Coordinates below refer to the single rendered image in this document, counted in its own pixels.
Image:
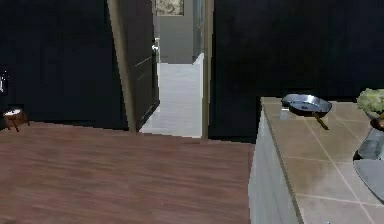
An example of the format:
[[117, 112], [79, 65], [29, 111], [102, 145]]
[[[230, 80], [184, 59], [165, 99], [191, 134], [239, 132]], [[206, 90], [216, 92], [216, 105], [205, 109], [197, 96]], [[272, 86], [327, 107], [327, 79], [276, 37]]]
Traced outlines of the small brown round stool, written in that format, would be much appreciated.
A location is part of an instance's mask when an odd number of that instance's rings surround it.
[[27, 114], [22, 109], [12, 109], [3, 113], [5, 125], [8, 130], [14, 128], [19, 131], [19, 126], [22, 124], [30, 125]]

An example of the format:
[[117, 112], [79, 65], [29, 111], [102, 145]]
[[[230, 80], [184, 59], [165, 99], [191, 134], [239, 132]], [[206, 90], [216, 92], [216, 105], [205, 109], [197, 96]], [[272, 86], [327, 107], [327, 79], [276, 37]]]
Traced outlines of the dark room door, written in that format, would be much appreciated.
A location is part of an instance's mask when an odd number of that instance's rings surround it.
[[128, 128], [138, 132], [160, 103], [152, 0], [107, 0]]

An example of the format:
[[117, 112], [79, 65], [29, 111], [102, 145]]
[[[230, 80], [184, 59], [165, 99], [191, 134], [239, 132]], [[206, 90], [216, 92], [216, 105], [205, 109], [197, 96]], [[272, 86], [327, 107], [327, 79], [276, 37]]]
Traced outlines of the green lettuce head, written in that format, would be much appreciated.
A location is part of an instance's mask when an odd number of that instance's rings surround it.
[[384, 113], [384, 89], [365, 89], [356, 99], [359, 109], [366, 112]]

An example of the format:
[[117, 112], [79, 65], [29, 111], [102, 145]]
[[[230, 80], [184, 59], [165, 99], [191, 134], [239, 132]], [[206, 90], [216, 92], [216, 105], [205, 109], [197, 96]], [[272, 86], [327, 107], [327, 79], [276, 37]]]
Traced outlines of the framed wall picture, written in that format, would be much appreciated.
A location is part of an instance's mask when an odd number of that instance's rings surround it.
[[158, 16], [183, 16], [184, 0], [156, 0]]

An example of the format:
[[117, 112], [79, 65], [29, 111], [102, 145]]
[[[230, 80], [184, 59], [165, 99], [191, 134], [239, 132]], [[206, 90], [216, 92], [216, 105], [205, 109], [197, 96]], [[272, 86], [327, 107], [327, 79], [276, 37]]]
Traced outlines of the grey glass vessel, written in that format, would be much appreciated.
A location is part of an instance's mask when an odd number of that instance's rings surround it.
[[358, 159], [384, 159], [384, 132], [371, 128], [355, 153]]

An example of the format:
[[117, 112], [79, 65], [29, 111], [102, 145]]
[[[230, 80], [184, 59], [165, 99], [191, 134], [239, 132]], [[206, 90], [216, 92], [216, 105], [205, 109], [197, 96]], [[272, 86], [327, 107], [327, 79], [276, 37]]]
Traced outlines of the grey kitchen counter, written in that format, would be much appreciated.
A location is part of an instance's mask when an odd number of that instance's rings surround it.
[[323, 118], [261, 99], [261, 116], [248, 185], [250, 224], [384, 224], [384, 205], [355, 171], [355, 152], [369, 118], [353, 102], [332, 103]]

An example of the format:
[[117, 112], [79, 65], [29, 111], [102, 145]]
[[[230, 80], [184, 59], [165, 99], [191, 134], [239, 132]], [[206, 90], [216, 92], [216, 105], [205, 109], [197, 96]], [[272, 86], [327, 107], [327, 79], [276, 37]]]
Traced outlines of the black frying pan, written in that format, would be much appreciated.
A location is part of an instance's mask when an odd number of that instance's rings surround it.
[[324, 130], [328, 130], [322, 118], [331, 111], [331, 102], [313, 95], [288, 94], [281, 99], [281, 104], [298, 116], [314, 117]]

